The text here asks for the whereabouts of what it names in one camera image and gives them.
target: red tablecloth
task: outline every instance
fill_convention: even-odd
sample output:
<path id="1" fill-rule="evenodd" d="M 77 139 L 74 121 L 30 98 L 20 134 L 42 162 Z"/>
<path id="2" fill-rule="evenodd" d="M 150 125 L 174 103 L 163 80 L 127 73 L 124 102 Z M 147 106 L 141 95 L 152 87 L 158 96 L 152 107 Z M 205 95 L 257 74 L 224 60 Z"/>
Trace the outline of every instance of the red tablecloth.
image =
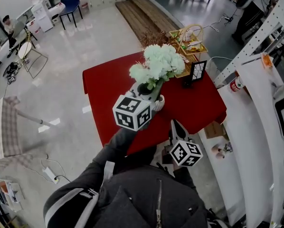
<path id="1" fill-rule="evenodd" d="M 139 61 L 144 61 L 142 52 L 83 71 L 84 91 L 88 94 L 103 145 L 120 128 L 114 120 L 113 105 L 134 84 L 134 79 L 129 76 L 129 68 Z M 224 120 L 226 106 L 207 73 L 188 89 L 182 87 L 182 81 L 182 78 L 172 78 L 163 84 L 161 94 L 165 97 L 165 106 L 146 130 L 138 132 L 128 153 L 167 140 L 171 119 L 177 119 L 190 134 L 198 132 L 214 120 L 219 123 Z"/>

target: power strip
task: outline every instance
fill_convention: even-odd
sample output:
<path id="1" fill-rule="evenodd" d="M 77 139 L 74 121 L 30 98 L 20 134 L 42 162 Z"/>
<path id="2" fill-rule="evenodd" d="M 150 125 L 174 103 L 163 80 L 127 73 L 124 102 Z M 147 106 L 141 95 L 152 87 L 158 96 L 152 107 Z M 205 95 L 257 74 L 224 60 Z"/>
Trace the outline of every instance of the power strip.
<path id="1" fill-rule="evenodd" d="M 42 170 L 44 173 L 47 174 L 47 176 L 55 183 L 55 184 L 58 184 L 58 182 L 60 181 L 60 179 L 57 177 L 56 178 L 56 175 L 53 173 L 53 171 L 49 168 L 49 167 L 46 167 L 46 169 L 43 169 Z"/>

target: shoe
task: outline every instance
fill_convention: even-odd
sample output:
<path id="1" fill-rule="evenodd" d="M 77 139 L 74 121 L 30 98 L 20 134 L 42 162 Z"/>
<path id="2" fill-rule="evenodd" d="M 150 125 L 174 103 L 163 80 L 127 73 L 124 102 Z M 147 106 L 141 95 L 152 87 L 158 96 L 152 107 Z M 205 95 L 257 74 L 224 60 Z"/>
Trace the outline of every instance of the shoe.
<path id="1" fill-rule="evenodd" d="M 242 40 L 241 36 L 236 35 L 235 33 L 232 34 L 232 38 L 240 45 L 244 45 L 244 41 Z"/>
<path id="2" fill-rule="evenodd" d="M 10 51 L 9 54 L 7 55 L 7 58 L 9 58 L 12 53 L 13 53 L 13 51 Z"/>

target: white shelf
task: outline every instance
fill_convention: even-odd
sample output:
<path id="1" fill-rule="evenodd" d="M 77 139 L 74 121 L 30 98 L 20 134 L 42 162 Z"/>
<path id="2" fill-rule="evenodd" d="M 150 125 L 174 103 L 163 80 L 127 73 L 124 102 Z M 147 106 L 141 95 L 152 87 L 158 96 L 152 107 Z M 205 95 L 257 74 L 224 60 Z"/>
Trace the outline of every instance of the white shelf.
<path id="1" fill-rule="evenodd" d="M 239 66 L 237 72 L 253 99 L 269 145 L 274 178 L 271 218 L 271 227 L 273 227 L 274 222 L 279 224 L 282 217 L 284 201 L 284 139 L 281 137 L 273 107 L 272 95 L 274 89 L 271 86 L 271 81 L 274 81 L 276 85 L 281 85 L 283 82 L 276 68 L 273 67 L 271 74 L 267 73 L 260 59 Z"/>
<path id="2" fill-rule="evenodd" d="M 246 226 L 256 228 L 270 221 L 272 212 L 273 171 L 268 142 L 257 109 L 243 90 L 230 86 L 218 90 L 227 107 L 223 122 L 239 168 L 246 205 Z"/>
<path id="3" fill-rule="evenodd" d="M 246 214 L 244 195 L 239 170 L 233 153 L 219 160 L 211 148 L 217 143 L 226 143 L 223 137 L 207 139 L 204 129 L 198 132 L 213 167 L 230 225 L 234 225 Z"/>

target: hand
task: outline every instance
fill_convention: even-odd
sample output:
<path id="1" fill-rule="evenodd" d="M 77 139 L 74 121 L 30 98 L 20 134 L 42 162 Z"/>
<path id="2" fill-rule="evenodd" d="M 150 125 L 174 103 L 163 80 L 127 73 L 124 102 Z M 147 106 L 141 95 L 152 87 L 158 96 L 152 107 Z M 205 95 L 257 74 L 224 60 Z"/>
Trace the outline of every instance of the hand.
<path id="1" fill-rule="evenodd" d="M 172 159 L 172 165 L 174 167 L 174 171 L 179 170 L 180 168 L 182 168 L 182 166 L 177 165 L 177 163 L 174 161 L 174 159 Z"/>
<path id="2" fill-rule="evenodd" d="M 142 128 L 139 129 L 139 131 L 143 131 L 143 130 L 147 129 L 148 126 L 150 125 L 150 123 L 151 123 L 150 121 L 148 123 L 146 123 Z"/>

